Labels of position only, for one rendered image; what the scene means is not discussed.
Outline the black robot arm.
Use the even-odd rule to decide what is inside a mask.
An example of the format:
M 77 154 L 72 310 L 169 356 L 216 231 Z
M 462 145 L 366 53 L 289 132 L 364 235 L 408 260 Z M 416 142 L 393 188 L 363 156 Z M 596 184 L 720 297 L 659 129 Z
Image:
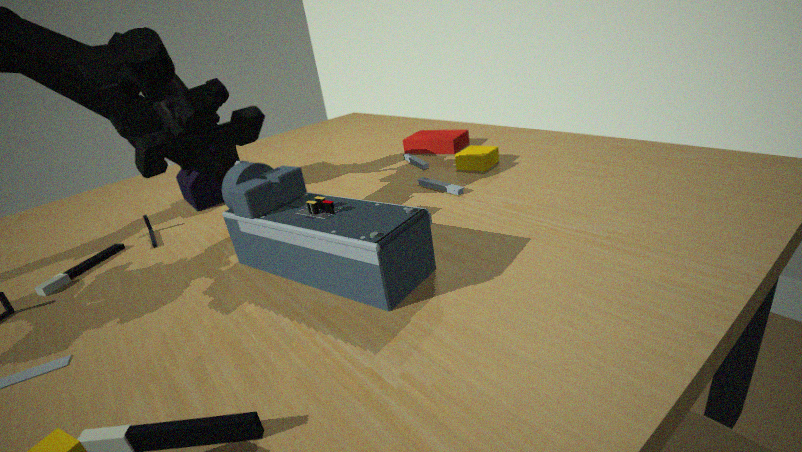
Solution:
M 218 78 L 188 89 L 167 52 L 158 33 L 146 27 L 89 46 L 0 6 L 0 73 L 24 74 L 102 115 L 133 147 L 137 138 L 165 130 L 158 106 L 168 94 L 185 89 L 167 105 L 179 133 L 214 114 L 219 123 L 216 111 L 229 97 Z

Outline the red rectangular block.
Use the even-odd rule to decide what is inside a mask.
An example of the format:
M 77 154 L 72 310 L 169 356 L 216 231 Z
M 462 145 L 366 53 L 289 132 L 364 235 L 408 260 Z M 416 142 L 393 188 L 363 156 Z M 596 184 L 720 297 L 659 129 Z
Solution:
M 419 130 L 403 139 L 405 153 L 455 154 L 467 144 L 469 130 Z

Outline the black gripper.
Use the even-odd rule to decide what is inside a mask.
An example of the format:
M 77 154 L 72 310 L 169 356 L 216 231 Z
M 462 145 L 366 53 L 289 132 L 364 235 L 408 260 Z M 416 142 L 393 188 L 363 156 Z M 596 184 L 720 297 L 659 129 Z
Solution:
M 150 178 L 167 169 L 164 158 L 177 155 L 182 170 L 193 170 L 223 183 L 228 172 L 220 159 L 239 160 L 236 145 L 243 146 L 255 142 L 260 135 L 265 114 L 256 106 L 233 111 L 231 122 L 218 125 L 212 120 L 217 115 L 201 118 L 184 125 L 189 130 L 180 132 L 172 123 L 167 109 L 175 104 L 178 95 L 185 89 L 168 94 L 158 106 L 164 129 L 137 138 L 135 143 L 135 166 L 140 173 Z M 169 131 L 176 136 L 170 140 Z M 208 144 L 217 149 L 216 156 Z

